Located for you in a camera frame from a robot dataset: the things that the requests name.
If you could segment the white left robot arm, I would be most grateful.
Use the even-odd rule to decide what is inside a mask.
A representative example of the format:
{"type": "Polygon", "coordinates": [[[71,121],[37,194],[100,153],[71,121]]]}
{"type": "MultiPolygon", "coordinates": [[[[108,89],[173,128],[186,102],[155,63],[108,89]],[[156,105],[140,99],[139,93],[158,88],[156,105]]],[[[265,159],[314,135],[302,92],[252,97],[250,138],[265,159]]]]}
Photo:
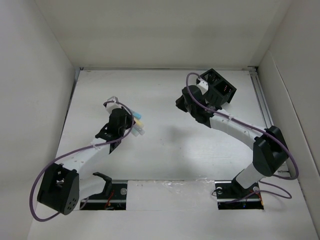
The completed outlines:
{"type": "Polygon", "coordinates": [[[68,215],[78,203],[93,195],[108,198],[113,193],[112,178],[95,169],[121,144],[134,125],[132,111],[114,108],[108,122],[95,135],[91,144],[64,154],[67,160],[48,164],[36,178],[40,181],[37,202],[68,215]]]}

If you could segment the pastel green highlighter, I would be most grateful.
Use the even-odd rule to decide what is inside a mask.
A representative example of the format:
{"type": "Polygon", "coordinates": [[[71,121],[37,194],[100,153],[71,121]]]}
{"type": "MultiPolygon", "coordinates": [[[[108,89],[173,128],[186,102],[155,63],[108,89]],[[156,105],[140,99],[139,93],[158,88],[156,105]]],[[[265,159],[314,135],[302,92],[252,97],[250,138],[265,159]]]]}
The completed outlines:
{"type": "Polygon", "coordinates": [[[138,130],[136,130],[136,129],[132,129],[132,130],[131,130],[131,134],[134,135],[135,137],[137,137],[137,136],[143,136],[143,135],[145,134],[145,131],[144,131],[144,130],[138,131],[138,130]]]}

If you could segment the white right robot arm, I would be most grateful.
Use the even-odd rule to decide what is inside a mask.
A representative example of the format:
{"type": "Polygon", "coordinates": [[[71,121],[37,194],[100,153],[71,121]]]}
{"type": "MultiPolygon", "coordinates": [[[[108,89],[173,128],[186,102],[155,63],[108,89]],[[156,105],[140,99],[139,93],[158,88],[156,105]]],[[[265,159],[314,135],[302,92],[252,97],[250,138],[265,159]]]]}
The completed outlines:
{"type": "Polygon", "coordinates": [[[278,127],[263,128],[235,119],[221,107],[210,106],[196,85],[184,87],[175,105],[199,124],[233,137],[252,151],[252,161],[246,168],[230,182],[216,186],[216,196],[226,199],[228,204],[258,195],[261,192],[258,182],[275,176],[282,164],[291,158],[278,127]]]}

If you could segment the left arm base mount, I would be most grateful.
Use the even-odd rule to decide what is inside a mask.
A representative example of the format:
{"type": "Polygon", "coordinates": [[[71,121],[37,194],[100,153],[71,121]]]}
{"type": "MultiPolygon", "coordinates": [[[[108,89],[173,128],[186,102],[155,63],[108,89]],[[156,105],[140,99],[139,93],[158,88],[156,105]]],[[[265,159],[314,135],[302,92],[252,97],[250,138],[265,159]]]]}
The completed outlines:
{"type": "Polygon", "coordinates": [[[80,180],[79,210],[125,211],[128,181],[113,180],[100,172],[80,180]]]}

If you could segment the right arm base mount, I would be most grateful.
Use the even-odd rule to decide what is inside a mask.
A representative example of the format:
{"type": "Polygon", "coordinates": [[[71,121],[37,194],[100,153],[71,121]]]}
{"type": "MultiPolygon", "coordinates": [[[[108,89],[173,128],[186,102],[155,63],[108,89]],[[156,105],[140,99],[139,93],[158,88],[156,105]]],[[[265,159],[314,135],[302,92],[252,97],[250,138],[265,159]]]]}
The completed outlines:
{"type": "Polygon", "coordinates": [[[263,210],[264,204],[258,182],[247,189],[238,188],[231,180],[216,180],[212,196],[216,197],[218,210],[263,210]]]}

